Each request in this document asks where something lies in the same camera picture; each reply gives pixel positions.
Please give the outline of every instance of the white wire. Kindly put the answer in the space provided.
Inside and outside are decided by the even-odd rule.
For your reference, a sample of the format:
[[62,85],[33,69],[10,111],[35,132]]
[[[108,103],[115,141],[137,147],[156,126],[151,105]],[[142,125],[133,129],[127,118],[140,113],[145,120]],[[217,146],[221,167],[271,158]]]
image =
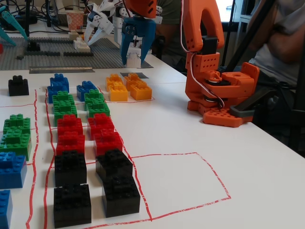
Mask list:
[[184,0],[181,0],[181,15],[180,15],[180,44],[181,44],[181,47],[183,48],[183,50],[186,52],[186,53],[189,53],[191,51],[187,50],[184,45],[183,45],[183,42],[182,42],[182,21],[183,21],[183,11],[184,11]]
[[206,86],[204,86],[202,83],[200,83],[195,77],[194,77],[194,74],[193,74],[193,59],[194,59],[194,56],[196,55],[196,53],[193,53],[192,56],[191,56],[191,60],[190,60],[190,68],[191,68],[191,74],[192,74],[192,78],[194,79],[194,81],[196,83],[198,83],[199,86],[201,86],[208,94],[210,94],[211,96],[217,98],[220,103],[221,103],[221,108],[224,108],[224,101],[217,95],[215,95],[211,90],[209,90]]
[[189,51],[187,50],[184,45],[183,45],[183,42],[182,42],[182,24],[183,24],[183,11],[184,11],[184,0],[181,0],[181,17],[180,17],[180,44],[181,44],[181,47],[183,48],[183,50],[186,52],[186,53],[193,53],[192,56],[191,56],[191,60],[190,60],[190,70],[191,70],[191,75],[192,75],[192,78],[194,79],[194,81],[196,83],[198,83],[199,86],[201,86],[207,93],[209,93],[211,96],[217,98],[219,101],[220,101],[220,104],[221,104],[221,107],[224,108],[224,101],[217,95],[215,95],[211,90],[209,90],[207,87],[205,87],[202,83],[200,83],[198,80],[196,80],[196,78],[194,77],[194,73],[193,73],[193,59],[194,59],[194,56],[197,54],[196,52],[192,52],[192,51]]

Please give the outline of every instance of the red wire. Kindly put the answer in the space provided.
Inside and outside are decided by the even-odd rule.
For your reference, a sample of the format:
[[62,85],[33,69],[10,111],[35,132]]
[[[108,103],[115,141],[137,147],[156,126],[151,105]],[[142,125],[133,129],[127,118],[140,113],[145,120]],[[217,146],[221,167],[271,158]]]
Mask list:
[[125,9],[126,9],[126,11],[127,11],[128,17],[131,18],[130,13],[129,13],[129,10],[128,10],[127,7],[126,7],[125,0],[123,0],[123,4],[124,4],[124,7],[125,7]]

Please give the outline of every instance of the gray lego baseplate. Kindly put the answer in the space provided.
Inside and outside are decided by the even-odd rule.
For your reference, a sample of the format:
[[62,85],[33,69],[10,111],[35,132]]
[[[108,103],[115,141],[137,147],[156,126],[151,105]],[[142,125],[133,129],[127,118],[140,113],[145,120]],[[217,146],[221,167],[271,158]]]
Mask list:
[[[12,38],[16,46],[0,39],[3,53],[0,54],[0,70],[28,70],[30,67],[58,67],[84,66],[92,68],[125,68],[122,64],[120,49],[110,40],[99,39],[91,46],[93,57],[63,56],[64,52],[76,52],[73,42],[68,38],[29,38],[37,42],[42,52],[60,52],[60,56],[25,55],[28,42],[23,38]],[[152,68],[143,63],[142,68]]]

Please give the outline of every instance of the cable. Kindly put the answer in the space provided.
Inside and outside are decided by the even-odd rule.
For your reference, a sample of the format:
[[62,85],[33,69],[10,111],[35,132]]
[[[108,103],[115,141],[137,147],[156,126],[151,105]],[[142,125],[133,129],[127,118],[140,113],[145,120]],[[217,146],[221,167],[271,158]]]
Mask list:
[[123,4],[124,4],[125,9],[126,9],[126,11],[127,11],[128,17],[131,18],[130,13],[129,13],[129,10],[128,10],[127,7],[126,7],[125,0],[122,0],[122,1],[123,1]]
[[209,90],[206,86],[204,86],[202,83],[200,83],[195,77],[194,77],[194,73],[193,73],[193,60],[194,60],[194,57],[195,55],[197,54],[197,52],[192,52],[192,51],[189,51],[187,50],[184,45],[183,45],[183,42],[182,42],[182,23],[183,23],[183,10],[184,10],[184,0],[181,0],[181,14],[180,14],[180,44],[181,44],[181,47],[184,49],[184,51],[186,53],[192,53],[192,56],[191,56],[191,60],[190,60],[190,68],[191,68],[191,75],[192,75],[192,78],[194,79],[194,81],[199,85],[201,86],[208,94],[210,94],[211,96],[217,98],[220,102],[220,106],[221,108],[224,108],[224,101],[218,97],[217,95],[215,95],[211,90]]
[[195,77],[194,77],[194,73],[193,73],[193,61],[194,61],[194,56],[197,53],[193,53],[191,56],[191,60],[190,60],[190,67],[191,67],[191,74],[192,74],[192,78],[195,80],[196,83],[198,83],[207,93],[209,93],[211,96],[214,96],[215,98],[217,98],[220,102],[220,106],[221,108],[224,108],[224,101],[217,95],[214,94],[214,92],[212,92],[211,90],[209,90],[206,86],[204,86],[202,83],[200,83]]

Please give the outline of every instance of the blue lego brick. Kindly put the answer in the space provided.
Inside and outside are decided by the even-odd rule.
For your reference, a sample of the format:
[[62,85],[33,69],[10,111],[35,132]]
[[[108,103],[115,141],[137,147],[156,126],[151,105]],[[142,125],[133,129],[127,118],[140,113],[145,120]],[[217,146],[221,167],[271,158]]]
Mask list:
[[66,86],[62,85],[60,82],[54,82],[53,86],[48,86],[49,103],[53,103],[53,95],[57,95],[58,92],[67,92]]
[[0,153],[0,189],[22,188],[26,174],[24,155],[16,156],[14,152]]
[[9,229],[11,215],[13,213],[13,201],[10,190],[0,191],[0,229]]
[[89,93],[89,90],[97,90],[91,81],[83,81],[81,85],[76,87],[77,97],[81,102],[85,102],[85,93]]
[[62,83],[63,86],[66,86],[67,91],[69,92],[69,81],[67,77],[63,77],[63,74],[54,74],[54,78],[50,78],[51,86],[56,85],[56,83]]

